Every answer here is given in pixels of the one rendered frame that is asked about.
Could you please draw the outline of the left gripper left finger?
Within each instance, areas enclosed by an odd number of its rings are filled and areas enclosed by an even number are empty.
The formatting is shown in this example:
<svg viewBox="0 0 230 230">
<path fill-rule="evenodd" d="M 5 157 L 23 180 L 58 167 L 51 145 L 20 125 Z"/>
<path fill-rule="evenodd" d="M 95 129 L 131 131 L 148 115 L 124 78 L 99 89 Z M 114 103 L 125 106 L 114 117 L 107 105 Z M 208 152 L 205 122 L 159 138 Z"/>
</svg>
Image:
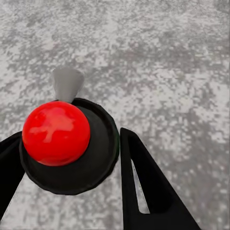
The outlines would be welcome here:
<svg viewBox="0 0 230 230">
<path fill-rule="evenodd" d="M 0 142 L 0 220 L 25 173 L 19 152 L 21 136 L 19 131 Z"/>
</svg>

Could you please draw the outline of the insectifuge atomizer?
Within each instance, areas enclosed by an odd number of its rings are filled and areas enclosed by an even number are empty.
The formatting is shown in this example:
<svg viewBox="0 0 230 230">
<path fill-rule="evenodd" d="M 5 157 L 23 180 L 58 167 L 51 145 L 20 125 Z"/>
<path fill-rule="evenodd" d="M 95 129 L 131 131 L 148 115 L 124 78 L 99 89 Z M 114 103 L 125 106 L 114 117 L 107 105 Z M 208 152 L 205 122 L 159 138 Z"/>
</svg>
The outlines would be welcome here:
<svg viewBox="0 0 230 230">
<path fill-rule="evenodd" d="M 58 100 L 40 105 L 27 117 L 19 144 L 21 164 L 41 189 L 78 195 L 112 174 L 120 134 L 101 105 L 75 97 L 86 81 L 84 73 L 69 67 L 51 73 Z"/>
</svg>

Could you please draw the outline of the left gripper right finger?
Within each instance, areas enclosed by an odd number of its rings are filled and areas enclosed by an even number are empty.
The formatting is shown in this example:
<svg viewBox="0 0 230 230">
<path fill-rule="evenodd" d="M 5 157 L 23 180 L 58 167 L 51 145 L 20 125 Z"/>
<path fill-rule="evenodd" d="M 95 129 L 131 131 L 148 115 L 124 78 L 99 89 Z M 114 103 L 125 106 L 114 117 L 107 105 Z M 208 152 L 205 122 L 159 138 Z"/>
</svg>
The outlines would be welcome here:
<svg viewBox="0 0 230 230">
<path fill-rule="evenodd" d="M 120 129 L 124 230 L 201 230 L 139 136 Z M 138 208 L 133 160 L 149 214 Z"/>
</svg>

